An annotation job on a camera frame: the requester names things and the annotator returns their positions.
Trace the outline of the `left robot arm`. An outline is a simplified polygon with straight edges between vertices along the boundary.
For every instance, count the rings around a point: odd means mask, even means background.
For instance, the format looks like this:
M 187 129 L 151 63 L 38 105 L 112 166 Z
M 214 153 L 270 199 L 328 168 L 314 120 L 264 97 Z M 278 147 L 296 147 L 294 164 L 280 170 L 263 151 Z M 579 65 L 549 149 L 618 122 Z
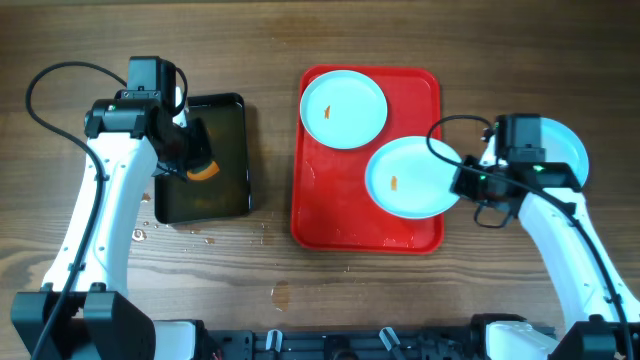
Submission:
M 127 298 L 140 200 L 156 174 L 183 174 L 210 157 L 200 119 L 155 100 L 100 100 L 88 115 L 80 193 L 37 292 L 19 292 L 11 321 L 34 359 L 208 359 L 199 320 L 151 320 Z

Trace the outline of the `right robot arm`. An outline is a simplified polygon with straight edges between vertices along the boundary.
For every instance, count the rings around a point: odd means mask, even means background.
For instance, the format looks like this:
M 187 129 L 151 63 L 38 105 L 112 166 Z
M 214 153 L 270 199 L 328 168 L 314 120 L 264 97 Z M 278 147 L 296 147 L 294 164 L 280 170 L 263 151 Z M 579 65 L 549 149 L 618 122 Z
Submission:
M 490 359 L 626 359 L 639 356 L 639 301 L 619 276 L 591 223 L 572 169 L 557 162 L 456 165 L 452 190 L 501 209 L 537 246 L 564 315 L 554 340 L 515 320 L 484 327 Z

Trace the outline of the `white plate bottom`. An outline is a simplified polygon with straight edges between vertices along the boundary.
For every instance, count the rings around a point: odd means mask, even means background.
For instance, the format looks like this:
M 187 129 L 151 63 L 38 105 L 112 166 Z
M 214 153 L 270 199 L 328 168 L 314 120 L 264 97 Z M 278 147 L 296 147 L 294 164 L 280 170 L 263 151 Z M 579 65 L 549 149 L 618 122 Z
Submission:
M 547 162 L 568 164 L 579 184 L 585 185 L 589 175 L 589 157 L 584 144 L 571 129 L 556 120 L 542 118 L 541 144 Z

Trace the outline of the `orange sponge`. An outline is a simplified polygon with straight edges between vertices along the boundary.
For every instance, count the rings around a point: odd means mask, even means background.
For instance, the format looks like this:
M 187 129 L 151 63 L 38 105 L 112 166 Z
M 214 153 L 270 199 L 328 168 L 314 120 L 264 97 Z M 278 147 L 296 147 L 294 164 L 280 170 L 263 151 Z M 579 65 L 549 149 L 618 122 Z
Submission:
M 211 161 L 208 165 L 189 170 L 187 178 L 192 181 L 204 181 L 215 176 L 219 171 L 219 165 L 215 161 Z

